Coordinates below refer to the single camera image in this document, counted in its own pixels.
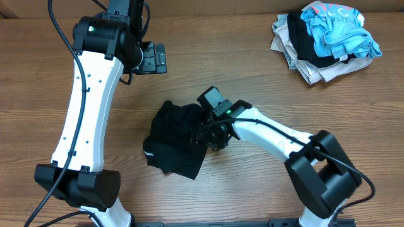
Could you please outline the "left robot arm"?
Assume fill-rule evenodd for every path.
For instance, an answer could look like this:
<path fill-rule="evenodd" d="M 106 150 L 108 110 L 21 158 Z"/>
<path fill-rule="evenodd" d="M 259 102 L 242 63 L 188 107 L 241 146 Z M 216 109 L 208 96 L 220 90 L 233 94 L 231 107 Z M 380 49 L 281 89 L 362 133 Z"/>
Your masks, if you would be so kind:
<path fill-rule="evenodd" d="M 95 226 L 134 226 L 119 200 L 121 175 L 104 167 L 110 106 L 123 74 L 165 73 L 163 44 L 143 41 L 127 16 L 83 17 L 73 28 L 74 83 L 64 129 L 50 163 L 34 179 Z"/>

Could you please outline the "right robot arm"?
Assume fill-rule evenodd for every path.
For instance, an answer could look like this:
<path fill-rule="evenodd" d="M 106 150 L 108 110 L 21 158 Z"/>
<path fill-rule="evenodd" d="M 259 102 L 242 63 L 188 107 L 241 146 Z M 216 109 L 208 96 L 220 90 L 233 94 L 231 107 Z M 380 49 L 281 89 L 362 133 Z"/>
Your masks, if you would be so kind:
<path fill-rule="evenodd" d="M 239 100 L 209 101 L 198 98 L 203 108 L 197 140 L 223 149 L 231 137 L 255 144 L 278 158 L 287 169 L 305 209 L 296 226 L 354 226 L 339 220 L 346 200 L 362 178 L 334 135 L 315 135 L 285 127 Z"/>

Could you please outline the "black t-shirt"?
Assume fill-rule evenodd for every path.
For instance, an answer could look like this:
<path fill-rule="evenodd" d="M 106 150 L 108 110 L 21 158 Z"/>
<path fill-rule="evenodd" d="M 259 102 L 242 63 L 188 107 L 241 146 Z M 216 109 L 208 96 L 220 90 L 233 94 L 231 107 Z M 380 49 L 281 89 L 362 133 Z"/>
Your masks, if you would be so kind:
<path fill-rule="evenodd" d="M 196 140 L 202 112 L 202 107 L 194 103 L 178 106 L 165 101 L 152 120 L 150 135 L 143 141 L 147 164 L 164 174 L 176 173 L 194 180 L 208 149 Z"/>

